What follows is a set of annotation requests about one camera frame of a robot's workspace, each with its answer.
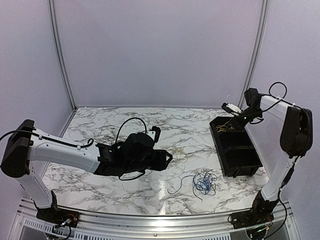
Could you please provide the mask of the black bin far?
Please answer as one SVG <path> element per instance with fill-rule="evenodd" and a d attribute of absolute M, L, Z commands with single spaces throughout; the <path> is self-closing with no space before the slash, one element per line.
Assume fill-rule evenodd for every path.
<path fill-rule="evenodd" d="M 229 123 L 230 116 L 217 116 L 209 123 L 211 136 L 214 140 L 240 139 L 247 136 L 245 130 L 235 130 Z"/>

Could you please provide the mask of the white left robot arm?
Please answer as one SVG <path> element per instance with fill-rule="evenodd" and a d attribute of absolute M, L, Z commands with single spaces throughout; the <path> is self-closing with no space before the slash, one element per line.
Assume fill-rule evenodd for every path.
<path fill-rule="evenodd" d="M 161 132 L 156 126 L 106 145 L 92 138 L 86 144 L 65 140 L 35 128 L 34 124 L 26 119 L 16 130 L 4 134 L 8 141 L 0 169 L 20 183 L 36 208 L 43 210 L 53 223 L 63 219 L 63 211 L 57 207 L 55 194 L 36 174 L 33 162 L 56 163 L 98 176 L 121 178 L 135 172 L 141 177 L 147 170 L 164 171 L 173 159 L 166 150 L 154 148 Z"/>

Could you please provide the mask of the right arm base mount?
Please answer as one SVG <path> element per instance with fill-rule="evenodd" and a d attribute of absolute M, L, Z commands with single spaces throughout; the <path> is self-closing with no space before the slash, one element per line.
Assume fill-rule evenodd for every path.
<path fill-rule="evenodd" d="M 241 229 L 252 227 L 255 225 L 261 225 L 264 223 L 269 223 L 273 220 L 274 215 L 272 213 L 267 215 L 253 216 L 249 210 L 234 212 L 231 213 L 228 217 L 228 222 L 233 225 L 234 229 Z"/>

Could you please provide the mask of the left corner aluminium post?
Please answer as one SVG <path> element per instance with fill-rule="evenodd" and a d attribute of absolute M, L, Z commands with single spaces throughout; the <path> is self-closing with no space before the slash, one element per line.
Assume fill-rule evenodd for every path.
<path fill-rule="evenodd" d="M 56 3 L 54 0 L 48 0 L 47 2 L 48 2 L 49 19 L 50 19 L 51 30 L 53 35 L 54 49 L 57 56 L 58 67 L 60 70 L 62 82 L 65 88 L 66 97 L 69 102 L 69 105 L 73 111 L 76 111 L 77 105 L 75 102 L 74 95 L 72 93 L 71 83 L 69 80 L 67 67 L 66 67 L 66 63 L 63 55 L 63 48 L 61 44 L 61 38 L 60 38 L 59 27 L 58 27 Z"/>

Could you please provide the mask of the corner aluminium post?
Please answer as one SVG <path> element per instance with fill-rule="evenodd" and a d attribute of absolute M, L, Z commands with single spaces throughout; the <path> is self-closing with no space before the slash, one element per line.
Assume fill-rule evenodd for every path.
<path fill-rule="evenodd" d="M 245 76 L 245 81 L 243 84 L 243 88 L 241 90 L 241 95 L 238 101 L 238 106 L 241 108 L 245 104 L 245 91 L 249 89 L 251 86 L 253 76 L 255 73 L 255 68 L 257 65 L 257 61 L 259 58 L 259 54 L 262 48 L 263 44 L 263 38 L 265 35 L 265 29 L 267 25 L 267 18 L 268 18 L 268 10 L 269 10 L 270 1 L 269 0 L 263 0 L 261 2 L 261 9 L 260 9 L 260 15 L 258 20 L 258 27 L 256 31 L 255 41 L 253 45 L 253 51 L 251 55 L 251 59 L 249 62 L 248 70 Z"/>
<path fill-rule="evenodd" d="M 49 19 L 50 19 L 51 30 L 53 35 L 54 49 L 57 56 L 58 67 L 60 70 L 62 82 L 65 88 L 66 97 L 69 102 L 69 105 L 73 111 L 76 111 L 77 105 L 75 102 L 74 95 L 72 93 L 71 83 L 69 80 L 67 67 L 66 67 L 66 63 L 63 55 L 63 48 L 61 44 L 61 38 L 60 38 L 59 27 L 58 27 L 56 3 L 54 0 L 48 0 L 47 2 L 48 2 Z"/>

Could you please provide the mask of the right corner aluminium post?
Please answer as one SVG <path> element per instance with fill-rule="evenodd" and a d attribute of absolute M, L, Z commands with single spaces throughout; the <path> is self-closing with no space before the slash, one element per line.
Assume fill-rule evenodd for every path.
<path fill-rule="evenodd" d="M 260 15 L 258 20 L 258 27 L 256 31 L 255 41 L 253 45 L 253 51 L 251 55 L 251 59 L 249 62 L 248 70 L 245 76 L 245 81 L 243 84 L 243 88 L 241 90 L 241 95 L 238 101 L 238 106 L 241 108 L 245 104 L 245 91 L 249 89 L 251 86 L 253 76 L 255 73 L 255 68 L 257 65 L 257 61 L 259 58 L 259 54 L 262 48 L 263 44 L 263 38 L 265 35 L 265 29 L 267 25 L 267 18 L 268 18 L 268 10 L 269 10 L 270 1 L 269 0 L 263 0 L 261 2 L 261 9 L 260 9 Z"/>

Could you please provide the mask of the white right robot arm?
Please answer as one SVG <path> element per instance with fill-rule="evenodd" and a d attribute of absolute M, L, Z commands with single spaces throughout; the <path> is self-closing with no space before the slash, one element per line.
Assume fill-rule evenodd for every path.
<path fill-rule="evenodd" d="M 241 110 L 232 103 L 223 103 L 222 109 L 232 114 L 227 130 L 242 130 L 254 119 L 261 119 L 265 112 L 283 121 L 280 134 L 280 148 L 288 155 L 288 160 L 279 161 L 266 185 L 257 193 L 247 219 L 258 224 L 271 214 L 280 202 L 281 190 L 288 184 L 299 158 L 306 155 L 313 144 L 312 111 L 290 103 L 284 97 L 271 93 L 260 93 L 256 88 L 248 88 L 244 93 L 247 108 Z"/>

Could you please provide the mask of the black bin middle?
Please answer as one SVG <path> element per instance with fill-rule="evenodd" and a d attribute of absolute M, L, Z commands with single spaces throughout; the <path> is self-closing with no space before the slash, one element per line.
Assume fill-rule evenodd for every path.
<path fill-rule="evenodd" d="M 219 132 L 213 137 L 216 151 L 227 160 L 255 158 L 257 153 L 246 132 Z"/>

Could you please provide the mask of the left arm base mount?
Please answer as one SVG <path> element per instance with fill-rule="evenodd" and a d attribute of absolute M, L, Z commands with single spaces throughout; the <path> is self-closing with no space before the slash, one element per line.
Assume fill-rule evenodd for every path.
<path fill-rule="evenodd" d="M 36 218 L 50 222 L 53 224 L 61 224 L 67 219 L 71 219 L 71 223 L 68 225 L 72 228 L 76 228 L 78 225 L 80 213 L 73 210 L 63 209 L 63 208 L 40 208 L 37 210 Z"/>

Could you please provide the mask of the black bin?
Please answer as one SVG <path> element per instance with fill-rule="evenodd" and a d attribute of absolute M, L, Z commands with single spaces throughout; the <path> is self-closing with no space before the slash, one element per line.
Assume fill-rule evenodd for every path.
<path fill-rule="evenodd" d="M 255 158 L 257 153 L 246 132 L 219 132 L 213 137 L 216 151 L 227 160 Z"/>
<path fill-rule="evenodd" d="M 252 177 L 263 167 L 261 159 L 254 148 L 233 149 L 218 153 L 222 174 L 224 177 Z"/>
<path fill-rule="evenodd" d="M 209 123 L 211 136 L 214 140 L 240 139 L 247 136 L 245 130 L 235 130 L 229 123 L 230 116 L 217 116 Z"/>

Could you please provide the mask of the black bin near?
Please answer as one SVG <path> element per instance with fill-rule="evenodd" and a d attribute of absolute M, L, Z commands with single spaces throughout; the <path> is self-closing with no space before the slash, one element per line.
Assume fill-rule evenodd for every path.
<path fill-rule="evenodd" d="M 261 159 L 254 148 L 233 149 L 218 153 L 222 174 L 224 177 L 252 177 L 263 167 Z"/>

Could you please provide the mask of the aluminium front rail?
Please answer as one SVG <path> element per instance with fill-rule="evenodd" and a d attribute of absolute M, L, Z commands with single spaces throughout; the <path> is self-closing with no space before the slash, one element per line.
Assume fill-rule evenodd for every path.
<path fill-rule="evenodd" d="M 145 216 L 77 209 L 77 227 L 53 232 L 54 224 L 37 219 L 30 199 L 22 199 L 11 228 L 10 240 L 41 240 L 49 235 L 72 240 L 247 240 L 257 227 L 235 229 L 231 213 L 184 216 Z"/>

